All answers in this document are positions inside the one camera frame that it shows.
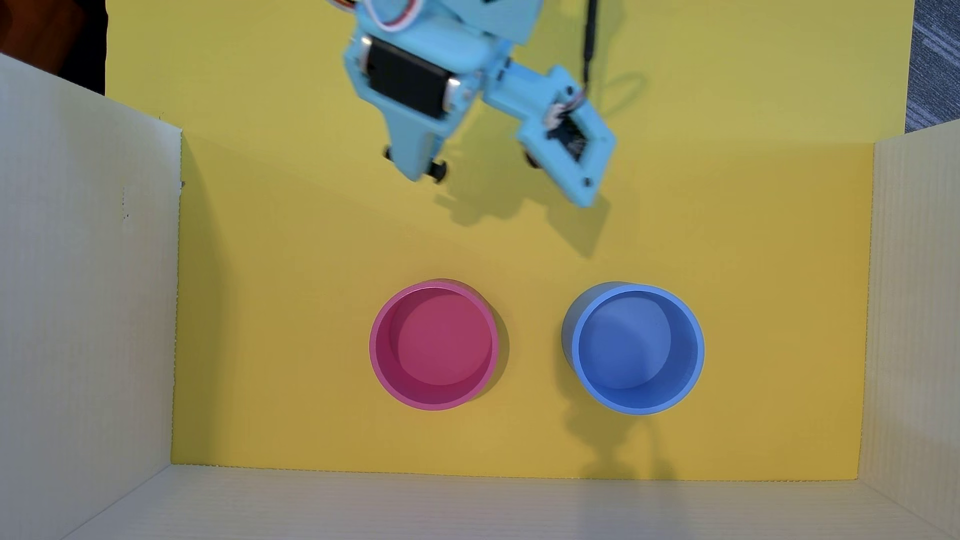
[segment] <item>gray carpet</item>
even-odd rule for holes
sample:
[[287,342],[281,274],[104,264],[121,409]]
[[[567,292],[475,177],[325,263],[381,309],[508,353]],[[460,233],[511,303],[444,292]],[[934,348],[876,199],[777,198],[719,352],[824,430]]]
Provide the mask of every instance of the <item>gray carpet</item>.
[[917,0],[906,131],[960,118],[960,0]]

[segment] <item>white cardboard wall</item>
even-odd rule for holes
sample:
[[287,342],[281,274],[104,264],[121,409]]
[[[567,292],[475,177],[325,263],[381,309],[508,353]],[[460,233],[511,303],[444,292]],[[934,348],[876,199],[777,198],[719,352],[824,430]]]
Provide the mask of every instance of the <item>white cardboard wall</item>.
[[67,540],[948,540],[858,481],[470,479],[172,465]]
[[0,56],[0,539],[960,536],[960,123],[876,155],[861,476],[887,497],[168,467],[179,130]]
[[875,161],[860,478],[960,537],[960,120]]
[[0,538],[169,464],[180,130],[0,55]]

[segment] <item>yellow surface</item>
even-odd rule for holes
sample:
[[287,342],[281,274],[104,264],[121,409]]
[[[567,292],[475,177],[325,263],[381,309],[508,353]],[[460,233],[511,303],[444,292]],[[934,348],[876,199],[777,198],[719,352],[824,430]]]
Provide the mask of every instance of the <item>yellow surface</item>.
[[[478,106],[444,186],[381,158],[379,113],[321,0],[109,3],[108,95],[184,128],[173,459],[517,477],[849,479],[860,441],[872,145],[903,125],[911,0],[604,0],[594,95],[619,147],[594,209]],[[578,68],[581,0],[547,0],[517,59]],[[367,356],[383,302],[473,285],[509,360],[445,412],[394,401]],[[673,291],[707,359],[654,417],[565,365],[569,303]]]

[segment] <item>pink cup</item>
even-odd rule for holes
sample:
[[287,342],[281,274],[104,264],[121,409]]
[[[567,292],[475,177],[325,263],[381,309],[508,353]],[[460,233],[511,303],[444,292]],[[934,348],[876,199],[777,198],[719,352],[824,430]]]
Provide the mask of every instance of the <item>pink cup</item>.
[[444,410],[469,401],[493,375],[499,339],[487,301],[453,280],[411,285],[380,309],[370,359],[400,402]]

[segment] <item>blue 3d-printed part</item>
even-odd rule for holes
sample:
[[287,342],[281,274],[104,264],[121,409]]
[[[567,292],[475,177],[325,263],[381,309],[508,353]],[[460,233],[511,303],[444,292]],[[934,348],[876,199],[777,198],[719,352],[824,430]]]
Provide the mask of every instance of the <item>blue 3d-printed part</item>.
[[[375,2],[390,19],[407,0]],[[542,0],[423,0],[416,20],[388,32],[358,5],[345,64],[357,95],[380,109],[390,146],[385,154],[411,181],[437,181],[445,163],[435,159],[473,101],[517,118],[520,145],[564,195],[579,207],[593,203],[616,137],[562,67],[545,76],[511,61],[540,16]]]

